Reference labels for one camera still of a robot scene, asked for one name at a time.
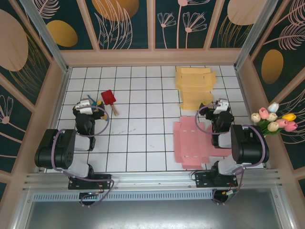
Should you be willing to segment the yellow paper box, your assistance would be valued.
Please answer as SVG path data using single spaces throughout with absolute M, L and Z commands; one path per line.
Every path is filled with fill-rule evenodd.
M 176 67 L 176 88 L 181 93 L 183 110 L 196 111 L 201 104 L 213 101 L 211 91 L 217 83 L 216 72 L 210 68 Z

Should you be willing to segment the pink paper box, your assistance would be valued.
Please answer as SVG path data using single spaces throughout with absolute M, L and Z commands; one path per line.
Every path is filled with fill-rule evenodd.
M 182 116 L 173 127 L 174 158 L 182 164 L 183 169 L 203 169 L 203 164 L 210 163 L 211 156 L 227 157 L 231 149 L 215 148 L 212 145 L 212 135 L 206 134 L 212 130 L 212 126 L 204 123 L 195 124 L 194 116 Z

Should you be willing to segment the teal toy rake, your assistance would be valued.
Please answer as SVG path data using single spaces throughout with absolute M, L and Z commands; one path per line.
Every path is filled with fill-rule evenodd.
M 91 100 L 92 106 L 97 106 L 97 101 L 92 99 L 89 95 L 88 95 L 88 98 Z M 108 121 L 108 116 L 104 111 L 97 109 L 97 108 L 92 108 L 92 111 L 93 111 L 92 116 L 95 120 L 104 119 L 105 121 Z

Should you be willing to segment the red toy shovel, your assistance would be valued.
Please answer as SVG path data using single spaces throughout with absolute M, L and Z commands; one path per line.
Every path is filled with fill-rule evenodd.
M 103 98 L 104 104 L 105 105 L 110 105 L 114 115 L 118 116 L 119 113 L 114 106 L 114 103 L 116 102 L 116 99 L 115 99 L 112 91 L 111 90 L 104 91 L 104 92 L 101 93 L 101 96 Z

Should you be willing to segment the artificial tulip bouquet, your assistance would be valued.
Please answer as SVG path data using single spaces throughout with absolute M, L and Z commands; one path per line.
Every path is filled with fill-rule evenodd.
M 251 114 L 251 120 L 259 126 L 264 137 L 276 135 L 282 130 L 292 132 L 298 128 L 295 114 L 288 113 L 278 117 L 276 112 L 279 106 L 279 103 L 273 102 L 267 108 L 262 107 L 257 113 Z

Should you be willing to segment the grey metal sheet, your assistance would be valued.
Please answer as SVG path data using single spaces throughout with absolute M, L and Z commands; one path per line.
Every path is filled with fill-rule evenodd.
M 210 200 L 36 202 L 25 229 L 287 229 L 272 205 L 238 210 Z

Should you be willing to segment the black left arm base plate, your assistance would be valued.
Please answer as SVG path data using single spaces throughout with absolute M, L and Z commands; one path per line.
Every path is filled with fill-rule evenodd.
M 82 179 L 69 177 L 68 190 L 91 190 L 91 189 L 104 189 L 110 187 L 111 174 L 93 174 L 88 175 L 86 179 L 99 180 L 99 182 L 85 181 Z

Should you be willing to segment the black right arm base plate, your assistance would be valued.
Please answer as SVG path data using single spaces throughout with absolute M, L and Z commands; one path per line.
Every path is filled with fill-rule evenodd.
M 221 174 L 214 174 L 211 171 L 195 173 L 196 187 L 202 188 L 229 188 L 238 186 L 236 176 L 227 176 Z

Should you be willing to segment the aluminium frame post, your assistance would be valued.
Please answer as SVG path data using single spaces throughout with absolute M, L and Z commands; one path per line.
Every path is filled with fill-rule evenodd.
M 52 38 L 46 24 L 44 23 L 42 17 L 39 15 L 34 3 L 31 0 L 20 0 L 22 6 L 24 7 L 25 11 L 27 12 L 29 18 L 35 25 L 36 29 L 42 36 L 42 39 L 45 41 L 47 47 L 49 48 L 50 52 L 52 53 L 53 57 L 55 58 L 57 64 L 59 65 L 60 69 L 66 73 L 68 71 L 68 65 L 58 48 L 58 45 L 55 43 L 54 39 Z
M 249 55 L 250 50 L 254 46 L 256 40 L 258 39 L 265 25 L 267 24 L 270 16 L 274 12 L 277 3 L 278 0 L 266 0 L 248 36 L 246 37 L 245 42 L 240 50 L 240 53 L 234 63 L 234 69 L 236 71 L 239 71 L 241 69 L 243 63 Z

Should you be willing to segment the aluminium mounting rail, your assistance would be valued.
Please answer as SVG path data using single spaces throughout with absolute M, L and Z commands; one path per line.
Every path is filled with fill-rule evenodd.
M 112 173 L 115 191 L 161 191 L 194 190 L 191 171 L 167 172 L 115 172 Z M 22 184 L 24 191 L 60 192 L 68 191 L 69 179 L 62 173 L 28 174 Z M 275 169 L 247 169 L 242 188 L 274 188 L 284 183 Z

